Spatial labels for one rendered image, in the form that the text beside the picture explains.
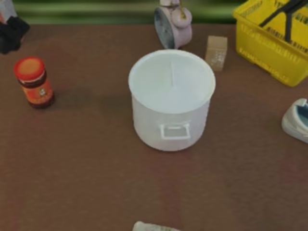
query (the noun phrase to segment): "black object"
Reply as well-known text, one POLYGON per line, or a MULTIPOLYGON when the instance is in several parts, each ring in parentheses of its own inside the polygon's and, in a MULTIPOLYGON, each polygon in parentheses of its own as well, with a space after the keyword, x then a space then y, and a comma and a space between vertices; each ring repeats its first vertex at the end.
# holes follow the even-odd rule
POLYGON ((285 13, 285 36, 284 40, 286 42, 291 42, 291 29, 292 29, 292 14, 308 4, 308 0, 290 0, 288 3, 283 5, 281 8, 277 9, 269 17, 267 17, 259 26, 264 27, 269 23, 274 17, 280 13, 285 13))
POLYGON ((19 50, 21 39, 29 29, 29 24, 19 17, 10 17, 7 24, 0 23, 0 53, 19 50))

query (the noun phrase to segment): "plastic basket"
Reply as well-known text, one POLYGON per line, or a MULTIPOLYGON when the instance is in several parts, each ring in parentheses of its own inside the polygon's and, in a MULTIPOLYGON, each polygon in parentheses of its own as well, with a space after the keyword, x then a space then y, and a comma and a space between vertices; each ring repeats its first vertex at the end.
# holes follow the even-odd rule
POLYGON ((283 84, 294 87, 308 76, 308 8, 292 15, 291 41, 284 39, 286 14, 264 27, 259 25, 288 0, 249 0, 236 8, 236 51, 267 70, 283 84))

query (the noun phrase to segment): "bottle cap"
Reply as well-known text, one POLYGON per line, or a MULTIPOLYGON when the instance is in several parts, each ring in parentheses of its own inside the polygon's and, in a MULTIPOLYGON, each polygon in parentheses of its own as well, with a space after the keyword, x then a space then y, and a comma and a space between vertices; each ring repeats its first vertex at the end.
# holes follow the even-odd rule
POLYGON ((43 61, 38 57, 26 57, 19 60, 14 66, 14 73, 21 81, 33 81, 45 71, 43 61))

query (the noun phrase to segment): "brown table surface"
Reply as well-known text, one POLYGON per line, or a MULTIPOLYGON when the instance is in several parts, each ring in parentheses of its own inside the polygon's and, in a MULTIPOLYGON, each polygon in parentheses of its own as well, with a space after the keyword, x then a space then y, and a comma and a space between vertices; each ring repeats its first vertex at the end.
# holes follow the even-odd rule
POLYGON ((128 73, 161 49, 153 26, 33 26, 0 56, 0 231, 130 231, 135 221, 186 231, 307 231, 308 145, 281 118, 308 95, 235 52, 235 27, 194 25, 186 51, 227 36, 225 69, 200 141, 179 153, 143 144, 128 73), (32 109, 13 76, 44 59, 57 94, 32 109))

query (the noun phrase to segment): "shoe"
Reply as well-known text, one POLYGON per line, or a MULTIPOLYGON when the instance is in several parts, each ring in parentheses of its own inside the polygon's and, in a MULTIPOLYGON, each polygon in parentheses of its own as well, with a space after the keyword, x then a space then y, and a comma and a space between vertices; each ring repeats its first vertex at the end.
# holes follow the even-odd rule
POLYGON ((282 118, 282 129, 288 135, 308 143, 308 102, 296 100, 282 118))

